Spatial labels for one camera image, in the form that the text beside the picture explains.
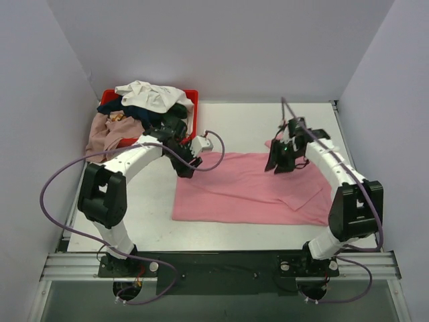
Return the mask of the pink t shirt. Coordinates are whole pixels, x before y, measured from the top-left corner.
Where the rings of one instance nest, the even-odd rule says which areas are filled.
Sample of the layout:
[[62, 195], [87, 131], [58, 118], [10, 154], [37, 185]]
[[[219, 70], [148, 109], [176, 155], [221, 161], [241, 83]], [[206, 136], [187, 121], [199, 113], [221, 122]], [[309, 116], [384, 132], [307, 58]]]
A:
[[331, 187], [317, 167], [274, 174], [265, 171], [267, 159], [266, 153], [204, 153], [205, 165], [220, 165], [177, 180], [172, 219], [326, 226]]

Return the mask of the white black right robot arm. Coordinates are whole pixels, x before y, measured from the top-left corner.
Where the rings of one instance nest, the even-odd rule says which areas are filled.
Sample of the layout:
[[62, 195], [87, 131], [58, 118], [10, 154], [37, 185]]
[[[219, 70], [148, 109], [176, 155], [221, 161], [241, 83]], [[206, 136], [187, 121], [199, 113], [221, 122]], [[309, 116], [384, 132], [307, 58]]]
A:
[[306, 127], [302, 117], [283, 121], [269, 148], [265, 171], [288, 173], [312, 164], [331, 187], [328, 227], [304, 245], [307, 253], [299, 258], [304, 273], [317, 273], [323, 267], [323, 260], [332, 258], [344, 248], [352, 249], [353, 242], [358, 239], [381, 233], [381, 183], [359, 174], [323, 129]]

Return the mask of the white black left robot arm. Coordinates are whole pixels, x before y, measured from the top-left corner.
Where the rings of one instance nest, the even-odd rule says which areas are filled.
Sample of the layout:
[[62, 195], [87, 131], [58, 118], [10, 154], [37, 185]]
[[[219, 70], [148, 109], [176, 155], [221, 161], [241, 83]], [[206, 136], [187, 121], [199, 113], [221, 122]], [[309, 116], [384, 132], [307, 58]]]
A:
[[[167, 117], [158, 127], [145, 130], [137, 141], [126, 150], [103, 164], [90, 163], [83, 176], [78, 196], [78, 210], [91, 221], [103, 241], [113, 246], [108, 254], [115, 258], [114, 269], [122, 276], [136, 272], [138, 260], [123, 218], [127, 212], [127, 184], [148, 164], [167, 156], [180, 178], [192, 178], [194, 171], [189, 163], [198, 167], [202, 163], [199, 155], [211, 150], [212, 144], [204, 136], [186, 139], [187, 125], [177, 117]], [[179, 161], [174, 152], [185, 163]]]

